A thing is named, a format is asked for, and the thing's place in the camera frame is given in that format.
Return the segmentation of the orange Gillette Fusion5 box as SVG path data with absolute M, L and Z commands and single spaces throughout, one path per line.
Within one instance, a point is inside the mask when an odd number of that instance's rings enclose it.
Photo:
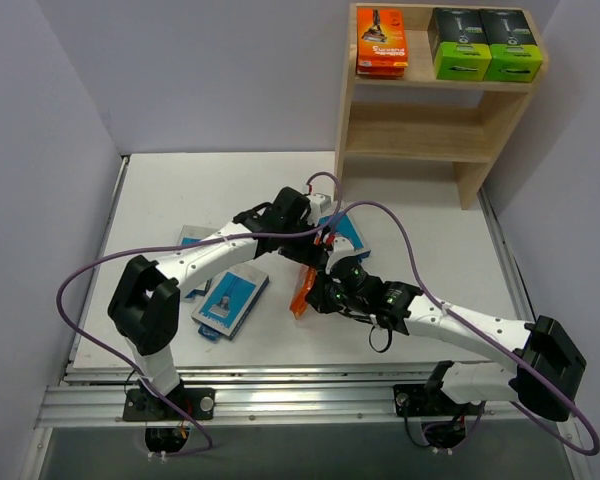
M 357 65 L 408 66 L 409 51 L 399 9 L 356 9 Z

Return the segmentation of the orange styler box back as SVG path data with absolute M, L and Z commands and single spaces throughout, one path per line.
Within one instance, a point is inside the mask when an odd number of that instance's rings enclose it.
M 300 268 L 296 287 L 291 299 L 289 310 L 295 320 L 299 320 L 308 308 L 306 296 L 314 286 L 317 272 L 314 268 L 303 265 Z

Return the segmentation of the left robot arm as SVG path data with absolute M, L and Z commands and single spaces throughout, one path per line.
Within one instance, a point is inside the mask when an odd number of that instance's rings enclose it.
M 182 405 L 181 377 L 170 344 L 179 325 L 180 301 L 204 281 L 264 254 L 290 248 L 314 253 L 316 227 L 331 206 L 324 194 L 282 188 L 271 202 L 240 212 L 222 228 L 185 250 L 126 263 L 107 308 L 131 348 L 149 392 L 146 408 L 159 419 Z

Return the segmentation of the orange styler box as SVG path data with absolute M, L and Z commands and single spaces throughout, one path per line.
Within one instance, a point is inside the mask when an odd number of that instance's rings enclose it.
M 404 76 L 405 66 L 356 66 L 356 74 L 363 78 L 400 79 Z
M 317 272 L 314 268 L 303 265 L 300 268 L 296 287 L 291 299 L 289 310 L 295 320 L 299 320 L 308 308 L 306 296 L 314 286 Z

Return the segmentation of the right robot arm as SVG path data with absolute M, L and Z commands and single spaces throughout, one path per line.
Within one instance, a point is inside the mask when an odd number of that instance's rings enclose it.
M 433 338 L 481 356 L 476 364 L 436 366 L 423 390 L 435 412 L 488 401 L 518 403 L 554 422 L 573 412 L 586 362 L 555 319 L 525 322 L 452 305 L 419 286 L 367 273 L 355 256 L 323 262 L 306 300 L 321 314 L 340 314 L 389 337 Z

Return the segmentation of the black green GilletteLabs box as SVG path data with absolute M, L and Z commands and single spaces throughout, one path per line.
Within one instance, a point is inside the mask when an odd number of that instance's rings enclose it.
M 487 8 L 479 14 L 491 54 L 484 80 L 531 83 L 543 55 L 523 11 Z
M 492 55 L 478 9 L 435 7 L 428 33 L 438 80 L 484 80 Z

